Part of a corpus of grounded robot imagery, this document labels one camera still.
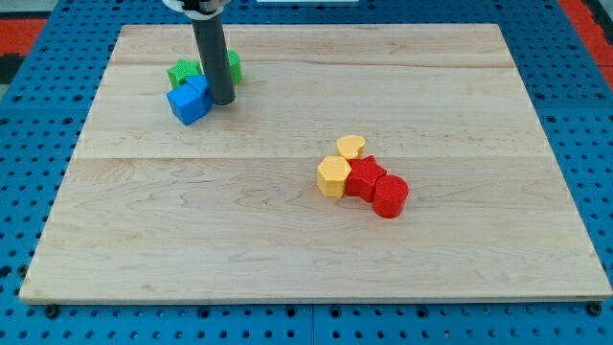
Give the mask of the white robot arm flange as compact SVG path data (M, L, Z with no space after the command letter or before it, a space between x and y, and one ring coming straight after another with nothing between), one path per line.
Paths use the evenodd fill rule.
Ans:
M162 0L174 12L185 14L191 20L206 21L223 12L231 0Z

